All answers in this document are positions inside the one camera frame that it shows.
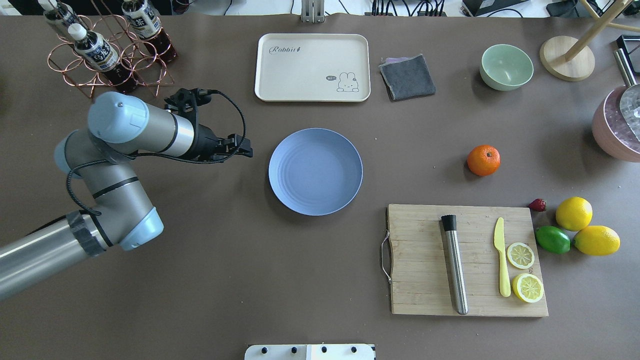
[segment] dish towel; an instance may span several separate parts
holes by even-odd
[[[380,65],[380,72],[391,91],[392,100],[404,100],[436,92],[436,86],[422,54],[413,58],[387,58]]]

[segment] table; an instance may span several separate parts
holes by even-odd
[[[542,67],[540,45],[580,37],[584,19],[383,19],[296,15],[164,19],[180,52],[175,86],[217,88],[248,119],[255,157],[196,166],[155,158],[134,167],[165,230],[132,251],[118,247],[0,303],[3,359],[242,359],[248,345],[376,344],[378,359],[634,359],[640,354],[637,269],[640,168],[603,152],[591,135],[598,104],[622,80],[606,29],[591,43],[594,73],[580,83]],[[54,36],[40,17],[0,17],[0,245],[77,209],[52,161],[54,146],[86,126],[90,102],[45,65]],[[361,103],[265,103],[253,94],[265,33],[359,33],[369,41],[372,93]],[[411,33],[400,40],[399,32]],[[509,43],[534,62],[531,82],[496,92],[478,65]],[[380,58],[424,54],[437,93],[391,102]],[[160,98],[137,91],[150,104]],[[220,134],[240,130],[224,99],[201,110]],[[349,138],[364,163],[359,194],[324,217],[288,210],[273,195],[269,157],[287,135],[326,127]],[[502,166],[465,168],[490,143]],[[76,192],[89,202],[82,184]],[[587,198],[592,224],[615,229],[618,253],[591,258],[540,250],[548,318],[392,315],[380,243],[391,203],[526,206],[537,197],[552,222],[570,196]]]

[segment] cutting board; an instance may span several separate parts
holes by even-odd
[[[529,208],[390,204],[387,208],[391,246],[391,312],[407,315],[461,316],[454,310],[448,256],[440,217],[456,215],[469,313],[464,316],[548,316],[545,296],[528,304],[500,295],[499,258],[493,229],[504,218],[505,246],[527,244],[535,262],[527,270],[507,263],[509,280],[524,272],[543,284]]]

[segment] plastic knife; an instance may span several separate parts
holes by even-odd
[[[500,256],[500,294],[504,297],[511,296],[511,286],[509,285],[509,270],[507,269],[507,256],[504,252],[504,219],[498,218],[493,232],[493,246],[498,250]]]

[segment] stainless steel muddler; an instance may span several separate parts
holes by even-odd
[[[451,269],[451,277],[453,279],[456,311],[460,315],[465,315],[469,312],[469,305],[467,304],[467,292],[465,291],[465,278],[462,273],[462,259],[460,257],[458,232],[456,230],[456,215],[445,215],[441,219],[449,246],[449,268]]]

